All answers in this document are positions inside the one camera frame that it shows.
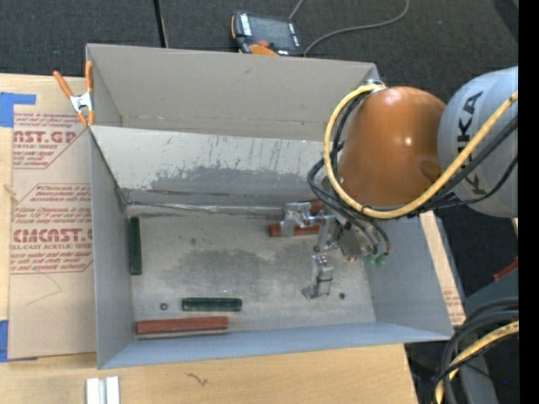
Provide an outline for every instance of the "cardboard sheet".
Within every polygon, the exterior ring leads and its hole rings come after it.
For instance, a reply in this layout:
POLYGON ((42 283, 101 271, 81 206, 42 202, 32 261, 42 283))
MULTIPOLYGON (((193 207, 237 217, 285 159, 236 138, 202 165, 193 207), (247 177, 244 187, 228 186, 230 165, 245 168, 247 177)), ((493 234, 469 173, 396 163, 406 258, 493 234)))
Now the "cardboard sheet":
MULTIPOLYGON (((67 82, 83 93, 82 78, 67 82)), ((53 77, 1 75, 0 91, 3 120, 13 117, 13 171, 3 188, 11 203, 3 221, 11 221, 8 358, 94 351, 88 132, 53 77)))

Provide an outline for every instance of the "white cable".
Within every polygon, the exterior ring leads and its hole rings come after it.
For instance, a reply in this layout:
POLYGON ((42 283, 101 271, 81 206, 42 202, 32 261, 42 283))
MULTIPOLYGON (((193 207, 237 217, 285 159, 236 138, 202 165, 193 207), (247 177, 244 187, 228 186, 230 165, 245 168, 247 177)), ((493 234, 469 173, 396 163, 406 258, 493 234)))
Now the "white cable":
MULTIPOLYGON (((300 6, 303 4, 305 0, 300 0, 294 10, 292 10, 291 14, 289 15, 288 19, 292 19, 294 15, 296 15, 297 10, 300 8, 300 6)), ((408 8, 410 6, 410 0, 405 0, 404 9, 403 11, 397 15, 395 18, 388 19, 387 21, 381 21, 380 23, 374 23, 374 24, 366 24, 366 25, 357 25, 355 27, 348 27, 346 29, 338 29, 335 31, 332 31, 330 33, 327 33, 326 35, 319 37, 318 39, 314 40, 303 52, 303 56, 307 56, 307 53, 314 48, 314 46, 318 45, 323 40, 329 39, 330 37, 333 37, 335 35, 341 35, 343 33, 349 33, 350 31, 358 31, 358 30, 364 30, 364 29, 375 29, 378 27, 383 27, 384 25, 389 25, 397 22, 399 19, 401 19, 406 13, 408 12, 408 8)))

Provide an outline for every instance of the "yellow cable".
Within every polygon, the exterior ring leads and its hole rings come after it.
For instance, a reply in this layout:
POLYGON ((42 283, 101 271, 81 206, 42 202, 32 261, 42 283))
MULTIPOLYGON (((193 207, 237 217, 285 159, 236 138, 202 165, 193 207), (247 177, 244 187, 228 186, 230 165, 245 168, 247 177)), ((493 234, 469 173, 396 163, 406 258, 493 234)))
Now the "yellow cable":
MULTIPOLYGON (((462 352, 460 352, 456 356, 456 358, 454 358, 451 361, 449 368, 451 368, 454 365, 457 365, 463 359, 473 356, 474 354, 477 354, 483 348, 487 347, 489 344, 492 344, 493 342, 498 341, 501 338, 508 337, 509 335, 514 335, 518 333, 518 331, 519 331, 519 321, 512 322, 509 325, 499 327, 498 329, 478 339, 471 346, 466 347, 462 352)), ((455 368, 453 371, 450 372, 449 374, 450 380, 452 380, 453 377, 455 377, 456 373, 458 373, 458 370, 459 370, 458 368, 455 368)), ((441 379, 435 388, 435 399, 436 399, 435 403, 441 404, 443 398, 444 398, 444 380, 441 379)))
POLYGON ((468 159, 472 151, 476 148, 479 142, 490 132, 492 127, 498 122, 502 115, 510 108, 510 106, 518 100, 519 92, 516 90, 509 98, 507 98, 499 107, 494 111, 494 113, 488 118, 483 126, 479 129, 478 133, 470 140, 466 147, 461 151, 461 153, 455 158, 453 163, 441 174, 441 176, 416 200, 413 200, 409 204, 396 208, 394 210, 379 211, 373 210, 368 206, 364 206, 359 202, 356 202, 352 199, 341 187, 337 178, 335 177, 333 166, 331 163, 331 158, 329 155, 329 145, 331 142, 331 131, 334 127, 335 121, 339 117, 339 114, 343 110, 344 106, 353 98, 359 96, 360 94, 375 90, 376 88, 381 89, 378 86, 374 85, 365 85, 363 87, 357 88, 352 93, 348 94, 337 106, 333 114, 331 115, 328 126, 326 127, 326 133, 323 139, 323 160, 326 168, 326 174, 328 175, 329 182, 334 188, 335 192, 339 197, 346 202, 348 206, 354 210, 359 211, 362 214, 368 215, 376 219, 394 219, 402 215, 406 215, 416 209, 418 209, 422 204, 427 202, 432 196, 434 196, 438 190, 440 190, 447 181, 458 171, 459 167, 468 159))

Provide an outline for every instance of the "white plastic part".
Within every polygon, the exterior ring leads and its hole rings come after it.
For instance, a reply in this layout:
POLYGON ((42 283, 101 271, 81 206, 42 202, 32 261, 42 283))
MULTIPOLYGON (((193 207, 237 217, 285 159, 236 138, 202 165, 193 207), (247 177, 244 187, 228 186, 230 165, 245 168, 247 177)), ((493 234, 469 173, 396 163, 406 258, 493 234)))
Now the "white plastic part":
POLYGON ((120 404, 119 377, 87 379, 85 385, 85 404, 120 404))

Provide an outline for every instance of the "black floor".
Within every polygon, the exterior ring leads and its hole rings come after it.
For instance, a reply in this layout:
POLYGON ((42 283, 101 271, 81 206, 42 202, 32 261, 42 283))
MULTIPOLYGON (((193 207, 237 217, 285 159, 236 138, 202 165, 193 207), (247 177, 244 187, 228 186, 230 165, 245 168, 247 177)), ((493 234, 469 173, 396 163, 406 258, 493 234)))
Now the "black floor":
MULTIPOLYGON (((297 2, 160 0, 170 47, 230 52, 234 10, 287 16, 297 2)), ((305 0, 294 20, 309 44, 336 29, 396 17, 404 4, 305 0)), ((374 62, 389 86, 422 88, 447 102, 476 76, 517 66, 518 38, 519 0, 409 0, 398 22, 335 36, 310 56, 374 62)), ((152 0, 0 0, 0 72, 82 76, 88 42, 160 46, 152 0)), ((441 218, 466 295, 490 283, 518 254, 508 219, 467 207, 441 218)))

